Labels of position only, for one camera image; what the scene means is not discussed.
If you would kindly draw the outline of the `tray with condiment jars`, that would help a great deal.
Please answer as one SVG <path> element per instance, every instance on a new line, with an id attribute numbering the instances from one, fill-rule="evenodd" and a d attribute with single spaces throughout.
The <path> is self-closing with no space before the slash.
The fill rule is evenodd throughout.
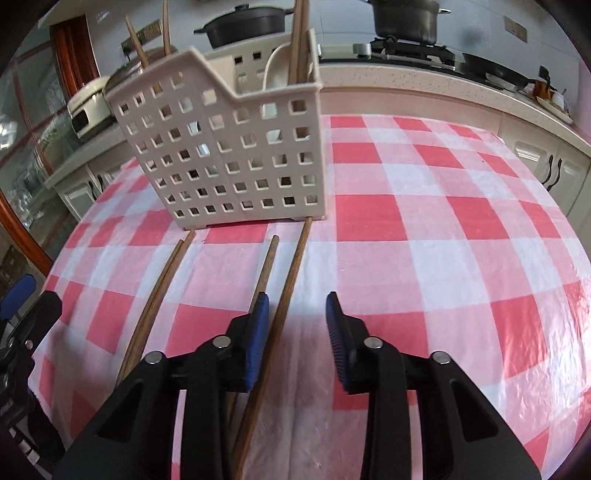
<path id="1" fill-rule="evenodd" d="M 531 84 L 532 86 L 527 87 L 525 92 L 532 100 L 567 125 L 573 124 L 574 120 L 570 115 L 564 94 L 551 85 L 550 73 L 546 67 L 539 67 L 538 77 L 532 80 Z"/>

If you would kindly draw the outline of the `white spoon in basket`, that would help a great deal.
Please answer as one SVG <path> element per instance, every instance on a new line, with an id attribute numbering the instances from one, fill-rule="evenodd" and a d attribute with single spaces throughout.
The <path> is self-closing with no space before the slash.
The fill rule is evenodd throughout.
<path id="1" fill-rule="evenodd" d="M 288 83 L 288 68 L 290 68 L 290 43 L 283 43 L 270 54 L 263 72 L 263 91 L 277 93 L 278 91 L 304 91 L 317 89 L 315 82 L 315 57 L 308 60 L 307 82 Z"/>

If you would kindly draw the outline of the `cream toaster oven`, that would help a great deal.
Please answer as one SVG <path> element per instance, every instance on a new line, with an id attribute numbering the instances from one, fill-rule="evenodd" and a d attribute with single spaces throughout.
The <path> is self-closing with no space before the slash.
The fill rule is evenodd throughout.
<path id="1" fill-rule="evenodd" d="M 82 142 L 97 135 L 113 122 L 114 117 L 104 98 L 104 89 L 109 80 L 109 76 L 91 80 L 67 103 L 72 129 Z"/>

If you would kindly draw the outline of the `black gas stove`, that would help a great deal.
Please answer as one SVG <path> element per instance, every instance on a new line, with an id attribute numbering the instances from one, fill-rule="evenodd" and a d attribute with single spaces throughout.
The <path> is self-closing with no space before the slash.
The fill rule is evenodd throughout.
<path id="1" fill-rule="evenodd" d="M 443 45 L 426 45 L 376 37 L 367 43 L 321 45 L 318 59 L 322 63 L 372 63 L 400 65 L 438 71 L 455 71 L 456 55 Z"/>

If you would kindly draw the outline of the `red white checkered tablecloth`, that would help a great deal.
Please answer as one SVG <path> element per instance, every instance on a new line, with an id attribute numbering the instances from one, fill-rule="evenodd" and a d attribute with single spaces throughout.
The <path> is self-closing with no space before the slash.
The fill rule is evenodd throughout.
<path id="1" fill-rule="evenodd" d="M 436 120 L 327 116 L 328 215 L 315 222 L 245 477 L 356 479 L 368 400 L 335 375 L 325 299 L 400 351 L 445 351 L 544 477 L 590 420 L 590 263 L 552 197 L 494 135 Z M 113 389 L 135 324 L 182 237 L 136 161 L 46 281 L 61 319 L 33 392 L 70 442 Z"/>

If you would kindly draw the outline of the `white kitchen counter cabinets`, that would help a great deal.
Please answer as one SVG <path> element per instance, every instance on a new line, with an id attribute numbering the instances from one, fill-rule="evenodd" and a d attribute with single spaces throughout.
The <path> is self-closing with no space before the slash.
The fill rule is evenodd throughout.
<path id="1" fill-rule="evenodd" d="M 406 156 L 416 157 L 428 139 L 417 127 L 394 125 L 402 115 L 444 121 L 446 128 L 435 135 L 436 147 L 457 153 L 471 169 L 522 177 L 530 198 L 563 213 L 571 211 L 589 174 L 589 143 L 518 95 L 393 65 L 318 64 L 318 72 L 325 168 L 330 142 L 356 162 L 368 158 L 362 145 L 372 142 L 382 153 L 402 145 Z M 114 125 L 69 158 L 48 179 L 48 187 L 58 193 L 81 190 L 96 201 L 103 197 L 99 175 L 137 160 L 112 115 Z M 327 213 L 328 195 L 325 179 Z"/>

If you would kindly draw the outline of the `brown chopstick in basket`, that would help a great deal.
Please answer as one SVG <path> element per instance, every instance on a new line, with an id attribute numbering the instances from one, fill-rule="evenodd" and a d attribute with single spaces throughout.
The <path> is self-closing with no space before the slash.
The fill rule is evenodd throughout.
<path id="1" fill-rule="evenodd" d="M 147 68 L 149 66 L 149 59 L 142 48 L 142 45 L 139 41 L 138 35 L 135 32 L 135 29 L 133 28 L 131 20 L 128 16 L 125 16 L 124 21 L 127 31 L 129 33 L 131 44 L 137 54 L 137 57 L 139 58 L 142 67 Z"/>
<path id="2" fill-rule="evenodd" d="M 301 26 L 304 19 L 304 0 L 294 2 L 293 29 L 290 36 L 290 64 L 288 64 L 287 84 L 297 84 L 298 54 L 300 54 Z"/>

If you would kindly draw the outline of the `black stock pot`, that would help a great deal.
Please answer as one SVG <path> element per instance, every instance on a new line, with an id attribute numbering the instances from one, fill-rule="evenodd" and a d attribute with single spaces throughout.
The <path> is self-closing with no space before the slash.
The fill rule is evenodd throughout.
<path id="1" fill-rule="evenodd" d="M 451 13 L 432 0 L 370 0 L 376 34 L 381 38 L 435 45 L 438 19 Z"/>

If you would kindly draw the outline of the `stainless steel rice cooker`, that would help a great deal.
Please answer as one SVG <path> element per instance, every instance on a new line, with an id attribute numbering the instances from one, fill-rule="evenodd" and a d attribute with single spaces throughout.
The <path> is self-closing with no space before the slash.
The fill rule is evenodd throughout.
<path id="1" fill-rule="evenodd" d="M 149 49 L 145 52 L 145 55 L 147 56 L 149 64 L 161 60 L 165 56 L 164 49 L 162 47 Z M 115 89 L 120 84 L 128 81 L 131 78 L 134 78 L 137 75 L 140 75 L 142 71 L 143 66 L 138 56 L 129 60 L 125 65 L 119 67 L 110 76 L 109 80 L 107 81 L 103 89 L 104 95 L 107 95 L 110 91 Z"/>

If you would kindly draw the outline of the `wall socket right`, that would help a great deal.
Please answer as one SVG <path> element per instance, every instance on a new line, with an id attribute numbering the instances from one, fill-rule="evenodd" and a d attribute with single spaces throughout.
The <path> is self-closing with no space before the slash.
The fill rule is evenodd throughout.
<path id="1" fill-rule="evenodd" d="M 520 41 L 524 43 L 528 42 L 528 30 L 510 17 L 504 17 L 504 28 L 508 33 L 512 34 Z"/>

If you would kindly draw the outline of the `black frying pan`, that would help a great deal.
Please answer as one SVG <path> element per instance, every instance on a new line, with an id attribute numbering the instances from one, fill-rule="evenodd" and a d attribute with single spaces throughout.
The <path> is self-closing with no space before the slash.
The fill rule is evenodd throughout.
<path id="1" fill-rule="evenodd" d="M 468 72 L 505 90 L 519 91 L 535 83 L 535 79 L 486 58 L 470 53 L 463 53 L 463 58 Z"/>

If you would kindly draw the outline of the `black cast iron pot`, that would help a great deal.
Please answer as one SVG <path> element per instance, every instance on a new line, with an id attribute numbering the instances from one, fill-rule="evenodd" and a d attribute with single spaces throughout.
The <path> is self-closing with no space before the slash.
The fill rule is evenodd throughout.
<path id="1" fill-rule="evenodd" d="M 283 33 L 286 31 L 286 17 L 293 14 L 294 8 L 250 7 L 249 4 L 242 4 L 195 29 L 193 34 L 207 36 L 211 47 L 216 49 L 260 36 Z"/>

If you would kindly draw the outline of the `wall power outlet strip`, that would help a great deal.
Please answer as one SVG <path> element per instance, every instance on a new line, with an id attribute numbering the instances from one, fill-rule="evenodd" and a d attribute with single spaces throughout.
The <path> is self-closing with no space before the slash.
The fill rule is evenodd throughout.
<path id="1" fill-rule="evenodd" d="M 141 45 L 145 45 L 146 43 L 160 37 L 162 35 L 161 21 L 155 20 L 151 22 L 137 31 L 136 35 Z M 133 49 L 130 37 L 121 43 L 121 48 L 123 51 L 131 51 Z"/>

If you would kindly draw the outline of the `red framed glass door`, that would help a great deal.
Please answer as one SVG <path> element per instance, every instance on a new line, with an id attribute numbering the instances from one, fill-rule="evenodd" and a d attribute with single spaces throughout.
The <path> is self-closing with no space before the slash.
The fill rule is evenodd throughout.
<path id="1" fill-rule="evenodd" d="M 34 26 L 1 75 L 1 229 L 42 275 L 76 225 L 45 184 L 81 145 L 67 103 L 97 76 L 83 15 Z"/>

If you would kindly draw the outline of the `white perforated utensil basket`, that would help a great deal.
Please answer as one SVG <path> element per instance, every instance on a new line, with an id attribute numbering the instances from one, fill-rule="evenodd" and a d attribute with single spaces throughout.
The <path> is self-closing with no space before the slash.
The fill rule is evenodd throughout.
<path id="1" fill-rule="evenodd" d="M 286 34 L 152 63 L 110 91 L 111 110 L 156 195 L 185 230 L 327 214 L 317 89 L 263 91 Z"/>

